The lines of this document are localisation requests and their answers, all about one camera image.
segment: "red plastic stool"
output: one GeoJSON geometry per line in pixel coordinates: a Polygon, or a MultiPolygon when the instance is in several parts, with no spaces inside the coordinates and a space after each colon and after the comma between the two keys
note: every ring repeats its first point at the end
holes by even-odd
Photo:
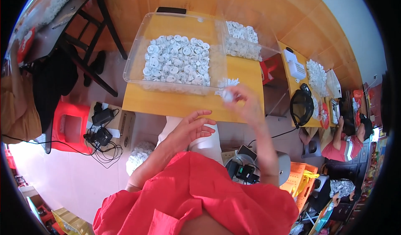
{"type": "MultiPolygon", "coordinates": [[[[91,154],[92,148],[88,148],[85,144],[85,139],[83,135],[86,134],[86,123],[88,122],[88,115],[89,115],[90,107],[84,105],[72,105],[66,102],[58,102],[56,111],[54,112],[54,119],[53,119],[53,131],[51,139],[52,141],[60,141],[63,143],[67,143],[74,149],[78,150],[79,152],[85,154],[91,154]],[[60,125],[61,125],[61,117],[63,115],[73,116],[73,117],[80,117],[81,118],[81,132],[80,132],[80,140],[78,143],[69,143],[65,141],[65,134],[60,132],[60,125]]],[[[58,149],[64,152],[76,152],[74,149],[68,147],[67,145],[53,142],[52,148],[58,149]]]]}
{"type": "Polygon", "coordinates": [[[272,77],[270,72],[272,72],[273,70],[275,70],[277,68],[278,61],[277,61],[277,59],[270,57],[266,60],[259,62],[259,64],[260,64],[260,68],[262,69],[262,84],[265,85],[274,79],[274,77],[272,77]],[[271,65],[270,67],[267,67],[267,65],[265,63],[268,60],[272,60],[274,62],[273,65],[271,65]]]}
{"type": "Polygon", "coordinates": [[[6,157],[7,157],[8,165],[10,166],[10,168],[17,169],[17,167],[15,166],[14,157],[11,155],[10,150],[5,149],[4,151],[6,152],[6,157]]]}
{"type": "Polygon", "coordinates": [[[60,226],[57,224],[57,222],[53,223],[51,226],[52,226],[52,227],[54,228],[54,230],[56,230],[60,235],[64,235],[64,234],[65,234],[65,232],[60,228],[60,226]]]}
{"type": "Polygon", "coordinates": [[[36,208],[39,213],[39,217],[41,217],[41,220],[44,224],[46,224],[47,221],[51,220],[52,223],[56,222],[56,219],[53,216],[53,213],[48,210],[44,204],[36,208]]]}

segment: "white plastic basket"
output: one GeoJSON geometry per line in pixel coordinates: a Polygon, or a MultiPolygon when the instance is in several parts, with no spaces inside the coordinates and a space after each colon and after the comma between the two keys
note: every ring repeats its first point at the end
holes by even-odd
{"type": "Polygon", "coordinates": [[[326,84],[327,84],[327,87],[333,93],[334,98],[342,97],[340,82],[338,81],[338,78],[337,78],[336,74],[334,73],[333,69],[330,69],[327,72],[326,84]]]}
{"type": "Polygon", "coordinates": [[[306,77],[305,67],[299,62],[288,62],[289,73],[292,77],[302,80],[306,77]]]}

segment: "hair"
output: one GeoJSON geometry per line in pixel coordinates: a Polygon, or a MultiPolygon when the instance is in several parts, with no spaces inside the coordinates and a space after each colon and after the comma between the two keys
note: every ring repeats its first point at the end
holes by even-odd
{"type": "Polygon", "coordinates": [[[361,118],[360,122],[363,123],[363,125],[365,127],[364,140],[366,140],[373,134],[372,121],[369,118],[361,118]]]}

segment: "clear plastic storage box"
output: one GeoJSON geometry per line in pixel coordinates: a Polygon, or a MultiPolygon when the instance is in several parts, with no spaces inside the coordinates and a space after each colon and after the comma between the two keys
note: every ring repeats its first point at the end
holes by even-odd
{"type": "Polygon", "coordinates": [[[144,90],[207,95],[224,87],[227,79],[227,58],[223,46],[225,22],[211,17],[174,13],[148,13],[132,44],[123,78],[139,84],[144,90]],[[195,37],[210,45],[210,86],[144,80],[145,53],[150,41],[159,36],[195,37]]]}
{"type": "Polygon", "coordinates": [[[341,86],[340,86],[340,83],[338,82],[337,77],[335,76],[333,69],[332,69],[333,62],[324,62],[322,60],[322,58],[316,52],[313,52],[313,54],[310,55],[306,59],[307,62],[309,60],[312,60],[312,61],[317,62],[320,65],[322,65],[325,72],[327,73],[327,80],[326,80],[326,85],[325,85],[326,91],[328,92],[327,97],[334,97],[334,98],[341,97],[341,86]]]}
{"type": "Polygon", "coordinates": [[[241,47],[243,48],[244,46],[248,49],[251,48],[258,51],[259,56],[252,56],[248,59],[259,62],[280,53],[277,38],[269,26],[268,20],[260,12],[244,9],[244,7],[230,6],[223,9],[223,6],[220,6],[217,13],[221,14],[218,16],[224,18],[224,21],[238,22],[244,27],[252,26],[254,31],[258,34],[258,43],[234,38],[230,36],[228,27],[224,24],[225,47],[228,56],[246,58],[245,56],[239,55],[241,47]],[[229,46],[233,46],[234,48],[235,46],[239,46],[239,48],[233,49],[233,47],[229,48],[229,46]]]}

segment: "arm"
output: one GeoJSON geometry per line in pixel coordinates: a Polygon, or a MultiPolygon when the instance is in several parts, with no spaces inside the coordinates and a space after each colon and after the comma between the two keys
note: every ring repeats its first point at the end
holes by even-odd
{"type": "Polygon", "coordinates": [[[211,136],[215,130],[204,126],[204,124],[215,125],[216,121],[198,118],[211,113],[212,111],[199,110],[184,117],[166,139],[149,155],[148,159],[133,171],[128,179],[126,191],[140,191],[145,182],[163,171],[178,152],[185,150],[195,139],[211,136]]]}
{"type": "Polygon", "coordinates": [[[165,140],[149,155],[128,179],[126,190],[137,192],[143,188],[147,180],[164,170],[170,160],[175,156],[173,144],[165,140]]]}
{"type": "Polygon", "coordinates": [[[334,203],[334,207],[337,207],[339,205],[339,203],[340,203],[341,198],[339,198],[338,196],[339,196],[339,193],[336,193],[332,198],[333,199],[333,203],[334,203]]]}
{"type": "Polygon", "coordinates": [[[341,133],[343,132],[344,118],[340,116],[338,118],[338,129],[334,133],[333,137],[333,147],[340,150],[341,149],[341,133]]]}
{"type": "Polygon", "coordinates": [[[15,120],[20,118],[27,110],[23,79],[17,63],[18,40],[13,42],[10,50],[11,80],[13,84],[15,120]]]}
{"type": "Polygon", "coordinates": [[[231,91],[236,99],[234,102],[225,103],[225,106],[239,114],[256,134],[261,173],[260,182],[278,186],[278,157],[257,95],[243,85],[227,87],[226,89],[231,91]],[[245,101],[243,107],[237,104],[240,100],[245,101]]]}

